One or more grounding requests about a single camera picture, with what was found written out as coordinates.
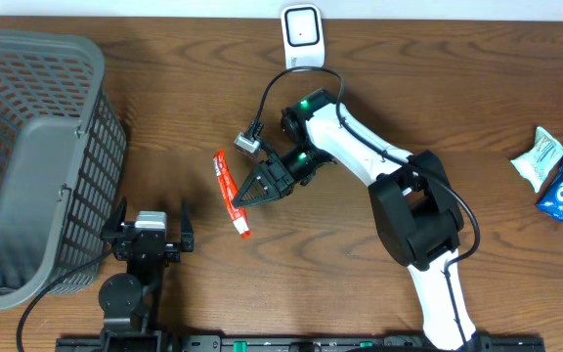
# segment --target white and green packet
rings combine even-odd
[[[550,133],[542,127],[536,128],[534,147],[511,160],[520,175],[529,180],[534,191],[539,192],[542,183],[557,161],[562,158],[563,147]]]

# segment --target white device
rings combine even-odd
[[[318,66],[325,63],[325,40],[321,12],[314,5],[294,5],[281,10],[285,67]]]
[[[363,138],[387,150],[395,158],[403,162],[408,161],[410,152],[401,150],[379,138],[353,117],[342,103],[340,103],[340,114],[349,127]],[[335,112],[335,104],[328,104],[315,111],[313,117],[305,124],[310,141],[314,146],[334,156],[367,186],[375,182],[379,174],[389,175],[401,167],[397,163],[383,159],[341,127]],[[447,281],[443,274],[445,263],[456,257],[457,250],[447,251],[434,259],[427,271],[419,271],[412,265],[408,266],[422,308],[425,335],[437,348],[445,350],[456,350],[462,345],[459,329],[455,323],[455,313]],[[475,326],[466,312],[457,275],[457,264],[450,267],[450,273],[455,306],[464,336],[469,340],[475,332]]]

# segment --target cable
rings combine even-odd
[[[31,301],[31,303],[29,303],[29,305],[27,305],[27,308],[25,308],[25,311],[23,312],[23,315],[21,316],[21,319],[19,320],[19,325],[17,326],[17,349],[19,350],[19,352],[25,351],[23,349],[23,341],[22,341],[23,327],[25,326],[25,321],[27,320],[27,317],[29,317],[29,313],[36,306],[36,304],[38,304],[38,301],[40,301],[45,296],[45,294],[47,294],[50,290],[54,289],[54,287],[56,287],[58,284],[61,284],[64,280],[66,280],[66,278],[68,278],[71,275],[78,273],[82,270],[88,269],[91,266],[101,262],[102,260],[106,259],[106,257],[113,254],[115,249],[116,249],[116,246],[113,246],[112,249],[105,251],[104,253],[102,253],[97,258],[89,261],[86,264],[78,266],[77,268],[69,271],[66,274],[63,274],[62,276],[58,277],[57,279],[53,280],[50,284],[45,286],[45,288],[43,288],[34,297],[34,299]]]
[[[459,206],[461,206],[461,208],[464,210],[464,212],[468,216],[468,219],[470,220],[470,225],[473,228],[473,233],[475,234],[475,240],[473,242],[473,245],[465,253],[463,253],[463,254],[459,255],[458,257],[451,259],[447,263],[445,263],[445,268],[444,268],[444,271],[443,271],[443,274],[445,275],[445,280],[447,280],[447,288],[449,289],[449,296],[450,296],[450,299],[451,299],[451,304],[453,305],[453,308],[454,308],[455,323],[457,324],[457,329],[459,330],[459,335],[460,335],[461,340],[463,342],[463,346],[468,347],[466,336],[464,334],[464,330],[461,326],[461,321],[459,319],[459,313],[457,312],[457,305],[455,303],[455,293],[454,293],[453,286],[451,284],[451,274],[449,273],[449,268],[453,264],[470,257],[479,247],[479,242],[481,241],[481,232],[479,230],[479,223],[477,222],[477,218],[475,217],[475,214],[473,214],[473,211],[470,209],[468,204],[466,204],[464,199],[462,197],[460,197],[454,191],[454,189],[452,189],[442,178],[440,178],[437,175],[434,175],[431,171],[424,170],[420,167],[411,165],[411,164],[409,164],[405,161],[402,161],[402,160],[395,158],[394,156],[390,155],[387,150],[383,150],[379,146],[374,145],[373,143],[371,143],[369,140],[367,140],[366,138],[361,136],[359,133],[357,133],[353,128],[351,128],[349,126],[349,124],[346,122],[345,118],[340,113],[340,102],[342,101],[342,96],[344,95],[344,78],[342,77],[342,75],[340,75],[338,72],[336,72],[334,70],[324,68],[324,67],[318,67],[318,66],[298,66],[298,67],[286,69],[286,70],[282,71],[281,73],[279,73],[277,76],[275,76],[275,78],[273,78],[273,80],[269,83],[269,85],[264,90],[264,95],[262,96],[262,101],[260,102],[260,108],[258,109],[258,112],[256,113],[255,118],[253,119],[253,122],[251,122],[251,125],[249,126],[248,132],[252,132],[255,129],[257,129],[258,123],[260,121],[260,115],[262,114],[262,109],[264,108],[264,102],[266,101],[266,97],[269,94],[269,90],[271,89],[271,86],[273,85],[273,83],[275,83],[278,79],[280,79],[282,76],[286,75],[287,73],[290,73],[290,72],[293,72],[293,71],[296,71],[296,70],[323,71],[323,72],[327,72],[329,74],[332,74],[332,75],[338,77],[338,79],[340,79],[340,90],[338,91],[338,97],[336,98],[335,109],[336,109],[336,116],[338,117],[338,121],[340,121],[340,125],[343,126],[358,141],[362,142],[364,145],[371,148],[373,151],[375,151],[377,154],[379,154],[383,158],[385,158],[385,159],[387,159],[391,162],[394,162],[394,163],[400,165],[402,168],[406,168],[408,171],[414,172],[417,175],[424,177],[427,180],[434,182],[436,185],[438,185],[440,188],[442,188],[448,194],[450,194],[455,199],[455,201],[457,201]]]

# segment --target white charging pad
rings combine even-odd
[[[325,41],[321,12],[314,5],[294,5],[281,10],[285,67],[323,66]]]

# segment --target wood grain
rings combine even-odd
[[[0,18],[0,28],[85,35],[106,56],[105,85],[131,133],[121,193],[129,216],[164,210],[170,234],[191,204],[196,250],[166,274],[161,321],[176,331],[225,334],[370,334],[421,330],[407,270],[374,231],[366,188],[342,166],[321,169],[290,198],[249,211],[253,236],[233,229],[211,157],[228,150],[237,180],[252,164],[230,152],[283,66],[279,21]],[[384,139],[431,149],[482,228],[460,274],[480,330],[539,333],[563,351],[563,224],[539,213],[509,163],[537,125],[563,142],[563,23],[327,21],[327,65],[344,74],[345,104]],[[279,110],[314,89],[318,73],[272,90],[265,136],[288,147]],[[462,248],[472,243],[470,228]],[[25,329],[27,351],[62,335],[96,334],[100,278],[50,296]],[[0,351],[14,350],[22,309],[0,312]]]

